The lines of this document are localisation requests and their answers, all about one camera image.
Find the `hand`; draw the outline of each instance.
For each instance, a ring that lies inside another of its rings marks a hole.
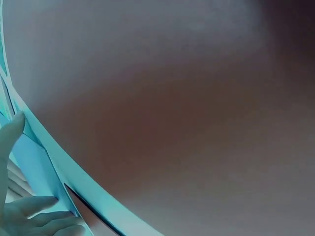
[[[23,197],[34,196],[35,193],[26,181],[19,167],[13,161],[8,161],[8,191],[6,193],[6,203],[21,199]]]
[[[7,165],[13,145],[22,135],[23,113],[0,129],[0,236],[80,236],[84,227],[69,212],[39,213],[53,206],[55,197],[26,197],[5,203],[8,189]]]

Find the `thin dark line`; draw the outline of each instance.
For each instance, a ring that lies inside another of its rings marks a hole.
[[[5,98],[8,100],[7,103],[8,103],[8,106],[9,106],[9,110],[10,110],[10,113],[11,113],[11,116],[14,116],[15,115],[15,111],[13,109],[13,103],[12,103],[12,100],[11,100],[11,97],[10,97],[10,94],[9,94],[9,90],[3,80],[3,77],[1,76],[1,82],[2,82],[2,86],[3,86],[3,89],[4,89],[4,95],[5,95]]]
[[[92,211],[105,225],[107,225],[112,231],[114,231],[118,236],[126,236],[123,232],[117,229],[108,219],[101,215],[97,210],[95,210],[86,200],[84,200],[79,194],[77,194],[72,188],[64,183],[66,187],[90,210]]]

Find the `curved edge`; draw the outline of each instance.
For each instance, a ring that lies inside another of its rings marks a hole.
[[[4,72],[4,70],[1,68],[0,73],[3,79],[5,79],[5,83],[6,84],[10,84],[12,85],[12,81],[11,81],[11,75],[10,75],[10,71],[9,71],[9,67],[8,67],[8,62],[6,59],[6,51],[5,51],[5,42],[4,42],[4,30],[3,30],[3,0],[0,0],[0,32],[1,32],[1,41],[2,41],[2,50],[3,50],[3,58],[4,58],[4,65],[5,65],[5,69],[6,69],[6,73]]]
[[[4,30],[3,30],[3,0],[0,0],[0,30],[1,30],[1,40],[3,47],[3,57],[4,63],[7,71],[7,76],[4,71],[0,69],[0,73],[4,73],[4,81],[8,88],[8,92],[10,94],[11,99],[15,101],[16,105],[19,106],[19,110],[23,111],[26,115],[26,118],[33,130],[33,132],[37,135],[37,138],[41,141],[43,146],[45,147],[49,156],[59,156],[62,157],[63,166],[58,165],[56,161],[51,159],[53,162],[56,172],[60,176],[60,179],[66,183],[70,188],[76,189],[76,191],[87,201],[89,204],[97,209],[97,211],[104,215],[115,227],[117,227],[120,231],[122,231],[127,236],[139,236],[139,232],[142,235],[150,235],[150,236],[163,236],[163,234],[159,233],[157,230],[152,228],[149,224],[144,222],[134,213],[132,213],[129,209],[127,209],[124,205],[122,205],[118,200],[116,200],[112,195],[110,195],[105,189],[103,189],[97,182],[95,182],[92,177],[90,177],[76,162],[62,149],[61,146],[54,140],[54,138],[49,134],[49,132],[44,128],[44,126],[40,123],[40,121],[36,118],[36,116],[31,112],[26,103],[22,100],[22,98],[18,95],[16,90],[13,87],[10,71],[7,63],[6,50],[5,50],[5,42],[4,42]],[[69,181],[70,177],[68,172],[66,171],[67,167],[71,166],[75,167],[76,174],[76,182],[79,184],[73,184]],[[95,205],[97,200],[93,201],[93,196],[89,195],[84,189],[85,186],[91,187],[91,183],[94,185],[94,196],[97,199],[103,199],[103,202],[97,203],[98,206]]]

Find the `skin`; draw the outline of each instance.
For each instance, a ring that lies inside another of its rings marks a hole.
[[[74,217],[70,212],[38,214],[56,204],[58,200],[55,197],[31,196],[5,203],[8,187],[12,190],[14,186],[12,179],[19,182],[24,178],[19,176],[19,172],[15,171],[14,166],[8,165],[9,154],[15,142],[22,135],[24,125],[25,116],[23,113],[18,113],[11,123],[0,129],[0,236],[83,235],[84,227],[80,225],[82,219]],[[26,194],[17,186],[14,189],[18,195]]]

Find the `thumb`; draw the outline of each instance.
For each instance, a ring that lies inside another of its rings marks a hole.
[[[20,112],[13,120],[0,129],[0,217],[2,214],[7,187],[8,172],[7,164],[9,154],[15,142],[22,135],[25,126],[25,115]]]

